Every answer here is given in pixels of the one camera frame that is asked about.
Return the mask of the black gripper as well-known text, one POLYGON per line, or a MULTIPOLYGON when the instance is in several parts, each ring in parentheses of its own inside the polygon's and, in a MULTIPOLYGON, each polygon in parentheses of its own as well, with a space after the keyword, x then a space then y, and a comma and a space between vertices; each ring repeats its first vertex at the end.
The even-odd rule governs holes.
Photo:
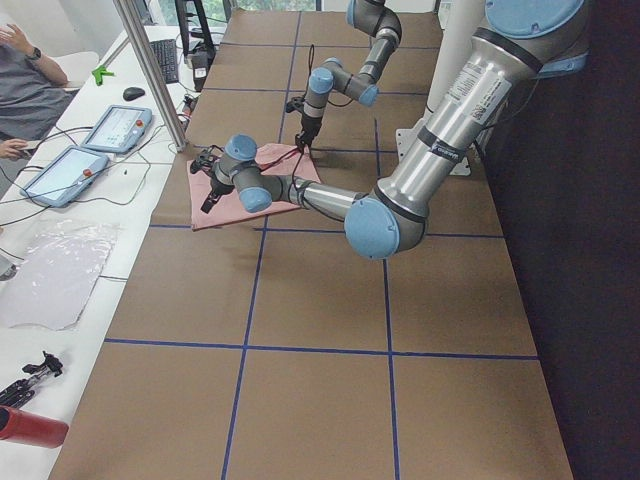
POLYGON ((301 114, 301 132, 295 135, 295 145, 300 152, 310 150, 321 129, 323 108, 312 106, 303 97, 292 97, 286 103, 285 111, 297 111, 301 114))
POLYGON ((203 213, 209 213, 221 196, 230 194, 234 189, 228 176, 217 172, 223 152, 224 150, 216 145, 205 147, 187 167, 191 197, 207 196, 200 207, 203 213))

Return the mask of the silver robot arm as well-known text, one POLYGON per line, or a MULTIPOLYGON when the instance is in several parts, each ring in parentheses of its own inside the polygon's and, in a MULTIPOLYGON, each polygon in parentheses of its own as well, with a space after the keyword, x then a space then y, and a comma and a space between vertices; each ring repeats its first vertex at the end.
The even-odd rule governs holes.
POLYGON ((274 175, 257 161, 246 135, 232 136, 222 153, 190 166, 210 180, 200 202, 211 212, 225 196, 258 214, 276 202, 316 211, 344 225, 351 247, 369 259, 385 259, 423 239, 429 202, 466 155, 512 89, 530 79, 580 70, 588 54, 587 1, 488 1, 471 35, 469 58, 434 112, 420 119, 393 173, 369 193, 324 185, 295 174, 274 175))
POLYGON ((401 22, 383 0, 354 0, 346 9, 346 21, 373 39, 372 47, 360 70, 352 73, 342 62, 331 57, 310 70, 306 90, 286 104, 286 111, 301 114, 301 132, 295 136, 299 151, 311 147, 322 126, 330 94, 335 91, 351 100, 370 107, 379 88, 377 83, 383 70, 402 39, 401 22))

